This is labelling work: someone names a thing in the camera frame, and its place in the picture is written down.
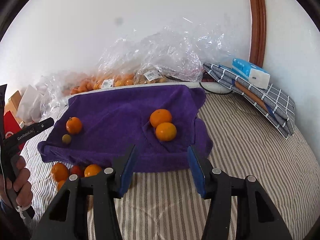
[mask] small green fruit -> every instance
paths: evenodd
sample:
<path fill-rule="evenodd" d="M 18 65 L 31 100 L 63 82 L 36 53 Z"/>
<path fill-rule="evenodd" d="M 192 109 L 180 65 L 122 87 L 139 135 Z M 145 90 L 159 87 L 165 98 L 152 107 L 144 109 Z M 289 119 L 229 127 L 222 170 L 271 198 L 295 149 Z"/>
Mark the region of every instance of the small green fruit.
<path fill-rule="evenodd" d="M 64 136 L 62 136 L 62 142 L 66 145 L 71 143 L 71 136 L 68 134 L 65 134 Z"/>

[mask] black cable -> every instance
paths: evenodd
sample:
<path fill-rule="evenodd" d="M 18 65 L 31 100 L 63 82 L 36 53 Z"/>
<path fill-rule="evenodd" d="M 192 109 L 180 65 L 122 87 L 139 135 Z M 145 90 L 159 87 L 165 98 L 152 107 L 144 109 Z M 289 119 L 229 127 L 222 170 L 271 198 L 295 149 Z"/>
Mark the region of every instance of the black cable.
<path fill-rule="evenodd" d="M 201 82 L 199 82 L 199 85 L 200 85 L 200 87 L 203 89 L 203 90 L 205 90 L 205 91 L 207 91 L 207 92 L 209 92 L 209 93 L 212 93 L 212 94 L 215 94 L 215 95 L 228 95 L 228 94 L 231 94 L 233 91 L 231 90 L 230 92 L 228 92 L 228 93 L 216 93 L 216 92 L 212 92 L 212 91 L 210 91 L 210 90 L 207 90 L 206 88 L 204 88 L 203 87 L 203 85 L 201 85 Z"/>
<path fill-rule="evenodd" d="M 181 79 L 179 79 L 179 78 L 175 78 L 175 77 L 172 77 L 172 76 L 167 76 L 167 75 L 165 75 L 165 77 L 166 77 L 167 79 L 171 79 L 171 80 L 175 80 L 175 81 L 185 82 L 185 81 L 183 81 L 183 80 L 181 80 Z"/>

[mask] barcode label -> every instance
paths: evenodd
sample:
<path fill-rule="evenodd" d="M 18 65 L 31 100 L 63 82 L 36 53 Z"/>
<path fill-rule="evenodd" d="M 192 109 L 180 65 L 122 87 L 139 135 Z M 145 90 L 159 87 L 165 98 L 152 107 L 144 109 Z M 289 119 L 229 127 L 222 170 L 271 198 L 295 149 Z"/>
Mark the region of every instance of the barcode label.
<path fill-rule="evenodd" d="M 101 85 L 101 88 L 111 88 L 113 87 L 114 79 L 105 79 Z"/>
<path fill-rule="evenodd" d="M 148 72 L 144 73 L 143 75 L 146 77 L 146 79 L 148 79 L 148 81 L 152 81 L 157 78 L 162 78 L 159 71 L 157 71 L 157 70 L 148 71 Z"/>

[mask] gray checkered cloth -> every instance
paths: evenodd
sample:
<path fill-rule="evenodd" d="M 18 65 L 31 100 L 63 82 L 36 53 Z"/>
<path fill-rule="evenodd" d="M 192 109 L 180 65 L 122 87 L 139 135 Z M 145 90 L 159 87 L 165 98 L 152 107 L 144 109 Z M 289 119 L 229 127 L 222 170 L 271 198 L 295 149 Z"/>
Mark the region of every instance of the gray checkered cloth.
<path fill-rule="evenodd" d="M 218 83 L 225 87 L 243 95 L 251 104 L 253 104 L 284 136 L 288 138 L 294 133 L 294 101 L 284 93 L 281 89 L 269 83 L 267 89 L 260 89 L 235 74 L 230 69 L 222 65 L 204 63 L 203 68 L 212 76 Z M 257 104 L 252 98 L 242 92 L 235 86 L 235 81 L 244 86 L 250 92 L 255 94 L 265 103 L 267 112 Z"/>

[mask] striped bed sheet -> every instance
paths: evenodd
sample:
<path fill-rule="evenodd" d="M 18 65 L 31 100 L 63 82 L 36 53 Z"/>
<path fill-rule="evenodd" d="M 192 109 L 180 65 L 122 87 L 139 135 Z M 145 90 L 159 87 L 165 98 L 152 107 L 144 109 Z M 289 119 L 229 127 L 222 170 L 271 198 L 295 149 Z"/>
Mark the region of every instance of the striped bed sheet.
<path fill-rule="evenodd" d="M 320 214 L 320 168 L 295 127 L 285 140 L 245 99 L 236 94 L 207 95 L 198 117 L 213 141 L 209 160 L 228 175 L 254 175 L 282 215 L 294 240 L 308 233 Z M 29 140 L 21 155 L 31 171 L 36 215 L 33 231 L 56 194 L 50 176 L 54 163 L 43 163 L 37 150 L 52 128 Z M 88 198 L 88 234 L 95 239 L 92 196 Z M 123 239 L 201 239 L 209 200 L 196 192 L 190 170 L 135 173 L 128 192 L 115 200 Z M 229 239 L 235 239 L 237 199 L 231 199 Z"/>

